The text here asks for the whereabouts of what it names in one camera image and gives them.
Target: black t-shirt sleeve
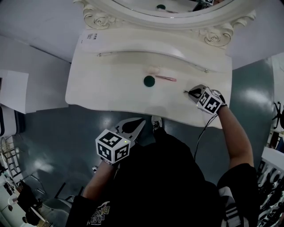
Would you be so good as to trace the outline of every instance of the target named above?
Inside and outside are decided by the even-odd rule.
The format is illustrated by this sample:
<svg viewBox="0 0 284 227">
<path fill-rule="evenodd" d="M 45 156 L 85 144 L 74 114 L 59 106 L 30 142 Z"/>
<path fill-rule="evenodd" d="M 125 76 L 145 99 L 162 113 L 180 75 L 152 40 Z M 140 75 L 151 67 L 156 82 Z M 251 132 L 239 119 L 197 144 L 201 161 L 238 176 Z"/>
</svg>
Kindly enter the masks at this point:
<svg viewBox="0 0 284 227">
<path fill-rule="evenodd" d="M 226 172 L 217 187 L 226 203 L 226 216 L 231 221 L 236 221 L 239 216 L 241 222 L 247 219 L 249 226 L 257 226 L 260 207 L 255 168 L 249 164 L 240 164 Z"/>
<path fill-rule="evenodd" d="M 82 196 L 76 196 L 66 223 L 66 227 L 86 226 L 98 203 Z"/>
</svg>

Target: black chair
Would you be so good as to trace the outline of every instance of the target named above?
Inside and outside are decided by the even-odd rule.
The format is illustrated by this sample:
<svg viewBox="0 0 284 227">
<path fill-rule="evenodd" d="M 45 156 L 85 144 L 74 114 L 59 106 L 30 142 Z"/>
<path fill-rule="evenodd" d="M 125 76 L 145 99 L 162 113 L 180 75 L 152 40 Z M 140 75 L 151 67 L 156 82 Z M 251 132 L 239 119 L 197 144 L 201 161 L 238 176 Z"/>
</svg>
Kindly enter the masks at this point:
<svg viewBox="0 0 284 227">
<path fill-rule="evenodd" d="M 278 104 L 279 104 L 279 108 L 277 107 L 276 103 L 274 103 L 274 105 L 276 107 L 276 111 L 277 111 L 277 115 L 272 119 L 272 120 L 274 120 L 274 119 L 277 118 L 277 124 L 276 124 L 276 127 L 274 127 L 274 129 L 277 128 L 279 120 L 280 120 L 281 127 L 284 129 L 284 110 L 282 111 L 282 114 L 281 114 L 281 103 L 278 102 Z"/>
</svg>

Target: pink brush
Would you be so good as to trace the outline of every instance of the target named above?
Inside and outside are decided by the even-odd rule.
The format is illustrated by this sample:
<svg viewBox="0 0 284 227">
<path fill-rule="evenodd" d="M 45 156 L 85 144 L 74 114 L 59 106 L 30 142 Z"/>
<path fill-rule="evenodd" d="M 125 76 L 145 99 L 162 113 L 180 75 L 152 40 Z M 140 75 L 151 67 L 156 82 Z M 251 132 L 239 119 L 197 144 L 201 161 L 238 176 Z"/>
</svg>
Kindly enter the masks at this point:
<svg viewBox="0 0 284 227">
<path fill-rule="evenodd" d="M 160 79 L 170 80 L 172 82 L 177 81 L 177 79 L 175 79 L 175 78 L 157 75 L 157 74 L 160 73 L 160 67 L 150 66 L 149 69 L 148 69 L 148 73 L 151 74 L 151 75 L 154 75 L 155 77 L 160 78 Z"/>
</svg>

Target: mirror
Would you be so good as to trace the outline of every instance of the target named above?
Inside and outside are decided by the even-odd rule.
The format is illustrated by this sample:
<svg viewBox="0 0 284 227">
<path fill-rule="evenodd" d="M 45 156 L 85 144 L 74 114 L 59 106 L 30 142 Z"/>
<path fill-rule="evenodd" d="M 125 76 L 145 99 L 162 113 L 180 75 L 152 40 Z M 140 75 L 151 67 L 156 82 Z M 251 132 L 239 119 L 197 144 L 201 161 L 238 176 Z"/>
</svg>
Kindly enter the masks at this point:
<svg viewBox="0 0 284 227">
<path fill-rule="evenodd" d="M 233 0 L 113 0 L 121 6 L 150 16 L 181 18 L 217 10 Z"/>
</svg>

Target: white cube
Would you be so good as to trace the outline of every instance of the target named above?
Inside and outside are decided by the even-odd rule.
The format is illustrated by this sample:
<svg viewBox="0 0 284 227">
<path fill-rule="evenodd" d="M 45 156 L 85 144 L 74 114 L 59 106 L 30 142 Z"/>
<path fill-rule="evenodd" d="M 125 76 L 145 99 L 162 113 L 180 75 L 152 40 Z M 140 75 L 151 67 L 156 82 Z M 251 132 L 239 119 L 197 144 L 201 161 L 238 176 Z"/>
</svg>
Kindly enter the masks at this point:
<svg viewBox="0 0 284 227">
<path fill-rule="evenodd" d="M 105 129 L 96 138 L 97 154 L 111 163 L 129 156 L 131 141 Z"/>
<path fill-rule="evenodd" d="M 209 114 L 215 114 L 222 103 L 219 95 L 207 87 L 197 102 L 197 108 Z"/>
</svg>

